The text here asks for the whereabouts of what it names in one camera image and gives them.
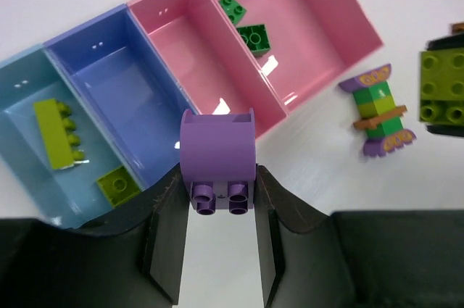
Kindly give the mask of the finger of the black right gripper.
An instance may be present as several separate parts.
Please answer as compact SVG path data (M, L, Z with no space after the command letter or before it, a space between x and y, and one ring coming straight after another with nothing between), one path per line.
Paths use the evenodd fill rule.
M430 40L426 44L426 51L444 49L458 49L464 47L464 32L459 31L448 36Z
M464 137L464 126L463 125L437 125L437 124L426 124L426 130L434 135L450 136L455 138Z

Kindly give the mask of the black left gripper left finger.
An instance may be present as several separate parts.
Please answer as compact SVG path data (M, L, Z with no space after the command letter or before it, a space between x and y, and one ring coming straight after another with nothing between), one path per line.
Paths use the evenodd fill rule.
M180 296L189 195L181 170L129 202L61 229L1 221L3 307L173 307Z

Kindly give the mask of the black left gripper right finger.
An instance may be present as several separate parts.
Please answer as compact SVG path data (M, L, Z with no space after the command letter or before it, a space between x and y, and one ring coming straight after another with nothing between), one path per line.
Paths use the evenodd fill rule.
M461 210L325 215L257 167L266 307L461 307Z

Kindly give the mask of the lime green sloped lego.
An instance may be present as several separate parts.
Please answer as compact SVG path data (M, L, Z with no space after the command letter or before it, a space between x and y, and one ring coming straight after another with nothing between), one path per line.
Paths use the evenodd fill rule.
M420 53L419 120L463 125L463 48Z

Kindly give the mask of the lego stack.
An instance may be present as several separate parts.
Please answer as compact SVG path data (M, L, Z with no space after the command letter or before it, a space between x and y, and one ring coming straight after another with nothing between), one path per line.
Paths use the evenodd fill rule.
M366 135L362 148L366 157L385 157L416 139L414 132L402 124L407 107L395 104L388 84L391 73L388 63L339 83L355 101L360 119L353 128Z

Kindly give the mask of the purple rounded lego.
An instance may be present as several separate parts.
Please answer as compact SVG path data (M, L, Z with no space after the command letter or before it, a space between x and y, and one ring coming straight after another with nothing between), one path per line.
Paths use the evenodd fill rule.
M257 174L254 111L196 115L187 109L181 120L180 169L198 214L247 213L254 205Z

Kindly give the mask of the lime green square lego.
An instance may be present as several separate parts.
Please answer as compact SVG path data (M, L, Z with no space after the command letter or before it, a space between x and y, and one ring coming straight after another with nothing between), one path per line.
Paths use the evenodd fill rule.
M64 170L86 159L71 108L56 99L45 99L33 104L49 164L53 170Z

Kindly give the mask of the dark green square lego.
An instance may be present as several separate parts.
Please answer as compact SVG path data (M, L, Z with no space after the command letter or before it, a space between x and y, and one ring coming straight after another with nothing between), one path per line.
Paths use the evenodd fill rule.
M254 57L261 57L271 50L264 24L238 27L237 31Z

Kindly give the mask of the dark green lego plate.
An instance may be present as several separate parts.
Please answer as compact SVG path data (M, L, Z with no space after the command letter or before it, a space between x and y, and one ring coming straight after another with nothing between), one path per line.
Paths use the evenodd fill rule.
M233 25L238 25L247 13L237 0L219 0L219 4Z

